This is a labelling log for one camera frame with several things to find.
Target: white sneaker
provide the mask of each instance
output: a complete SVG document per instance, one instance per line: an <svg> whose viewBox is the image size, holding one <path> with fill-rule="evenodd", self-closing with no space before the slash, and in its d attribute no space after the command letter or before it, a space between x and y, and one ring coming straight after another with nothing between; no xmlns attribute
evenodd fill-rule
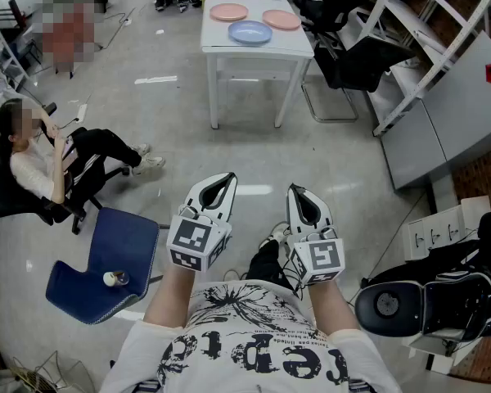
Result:
<svg viewBox="0 0 491 393"><path fill-rule="evenodd" d="M149 144L143 143L137 146L129 146L132 148L140 157L144 157L149 151L151 151L151 146Z"/></svg>
<svg viewBox="0 0 491 393"><path fill-rule="evenodd" d="M271 240L276 240L280 245L287 240L290 234L291 231L289 228L289 223L287 223L286 221L282 221L281 223L278 223L275 225L275 227L273 227L271 234L268 236L267 239L260 243L259 247L261 248L263 245L270 242Z"/></svg>
<svg viewBox="0 0 491 393"><path fill-rule="evenodd" d="M140 165L133 167L133 174L141 174L149 169L163 167L165 165L165 159L162 157L149 157L145 155L140 161Z"/></svg>

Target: bottle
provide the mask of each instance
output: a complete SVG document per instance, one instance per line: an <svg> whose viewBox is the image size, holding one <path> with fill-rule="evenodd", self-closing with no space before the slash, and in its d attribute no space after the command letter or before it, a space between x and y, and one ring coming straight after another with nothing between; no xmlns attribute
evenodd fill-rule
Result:
<svg viewBox="0 0 491 393"><path fill-rule="evenodd" d="M124 271L104 273L104 284L108 287L120 287L129 283L129 275Z"/></svg>

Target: white shirt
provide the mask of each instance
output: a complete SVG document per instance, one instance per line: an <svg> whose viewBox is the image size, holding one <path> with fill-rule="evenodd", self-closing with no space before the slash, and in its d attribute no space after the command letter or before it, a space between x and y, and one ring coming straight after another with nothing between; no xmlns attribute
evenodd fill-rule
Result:
<svg viewBox="0 0 491 393"><path fill-rule="evenodd" d="M53 159L45 155L32 138L29 139L27 150L11 155L9 164L19 185L39 198L51 200L54 188Z"/></svg>
<svg viewBox="0 0 491 393"><path fill-rule="evenodd" d="M134 324L100 393L400 392L365 333L327 337L301 304L270 282L203 284L186 327Z"/></svg>

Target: hand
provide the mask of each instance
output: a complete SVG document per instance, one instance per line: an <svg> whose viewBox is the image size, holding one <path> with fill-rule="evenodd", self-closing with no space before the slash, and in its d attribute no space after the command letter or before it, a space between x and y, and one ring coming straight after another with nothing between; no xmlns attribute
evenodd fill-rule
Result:
<svg viewBox="0 0 491 393"><path fill-rule="evenodd" d="M61 159L62 158L62 153L64 152L65 148L65 138L62 138L60 136L56 136L55 138L55 155L58 155L58 157Z"/></svg>
<svg viewBox="0 0 491 393"><path fill-rule="evenodd" d="M60 130L58 129L58 127L56 126L56 124L54 122L52 122L50 119L47 119L43 122L46 125L47 136L49 138L57 138L60 135Z"/></svg>

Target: blue chair seat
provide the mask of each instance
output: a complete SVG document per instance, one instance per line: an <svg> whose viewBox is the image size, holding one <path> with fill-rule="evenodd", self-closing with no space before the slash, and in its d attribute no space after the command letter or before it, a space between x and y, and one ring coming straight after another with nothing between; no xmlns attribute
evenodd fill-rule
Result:
<svg viewBox="0 0 491 393"><path fill-rule="evenodd" d="M88 269L79 272L58 260L47 283L46 298L86 324L97 324L147 294L159 226L137 215L104 207L92 235ZM103 275L124 271L129 283L108 287Z"/></svg>

